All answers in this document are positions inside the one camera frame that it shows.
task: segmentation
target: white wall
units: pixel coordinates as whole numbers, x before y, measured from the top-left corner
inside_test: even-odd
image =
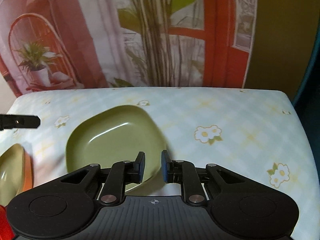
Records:
[[[2,75],[0,75],[0,114],[6,114],[15,100],[14,93]]]

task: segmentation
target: brown panel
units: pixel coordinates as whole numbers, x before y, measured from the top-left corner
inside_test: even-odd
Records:
[[[246,88],[285,92],[293,99],[313,49],[320,0],[258,0]]]

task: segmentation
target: printed backdrop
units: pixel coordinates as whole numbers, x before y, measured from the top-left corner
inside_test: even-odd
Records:
[[[257,0],[0,0],[0,71],[55,89],[244,85]]]

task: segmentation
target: silver screw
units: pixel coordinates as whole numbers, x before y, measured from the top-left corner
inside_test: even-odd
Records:
[[[116,196],[113,195],[104,195],[100,199],[104,203],[112,203],[117,200]]]
[[[189,200],[193,203],[200,203],[200,202],[204,201],[204,197],[201,195],[191,195],[189,197]]]

